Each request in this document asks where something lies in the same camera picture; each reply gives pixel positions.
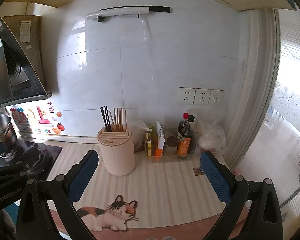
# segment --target power socket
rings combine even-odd
[[[209,106],[219,105],[223,101],[223,90],[211,90]]]
[[[179,88],[178,103],[180,105],[192,105],[195,95],[195,88]]]
[[[194,105],[207,105],[209,103],[211,90],[197,88],[195,91]]]

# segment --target pink utensil holder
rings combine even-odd
[[[131,130],[127,127],[125,132],[105,132],[105,128],[98,132],[98,141],[106,169],[116,176],[127,175],[136,166]]]

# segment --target striped tablecloth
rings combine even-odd
[[[66,174],[73,164],[93,149],[96,144],[66,143],[50,172],[48,180]],[[111,175],[99,153],[99,165],[81,199],[74,203],[79,209],[93,206],[105,209],[117,195],[124,201],[138,201],[139,221],[127,221],[128,228],[156,228],[180,225],[220,214],[221,202],[205,175],[195,176],[193,168],[200,166],[200,155],[185,161],[152,163],[144,152],[136,153],[136,167],[126,176]],[[49,207],[56,211],[52,201]]]

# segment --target orange bottle label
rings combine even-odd
[[[180,145],[178,148],[179,155],[187,154],[189,145],[190,145],[190,141],[191,141],[191,138],[184,138],[184,137],[181,138]]]

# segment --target tile wall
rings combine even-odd
[[[125,5],[169,6],[172,13],[102,23],[85,18]],[[48,11],[42,16],[42,61],[50,100],[67,126],[63,134],[96,136],[105,105],[127,109],[128,121],[158,120],[166,129],[176,128],[189,107],[203,116],[221,112],[227,126],[229,99],[235,106],[238,98],[230,97],[236,70],[244,61],[241,14],[212,0],[75,0]],[[178,105],[178,87],[224,90],[224,104]]]

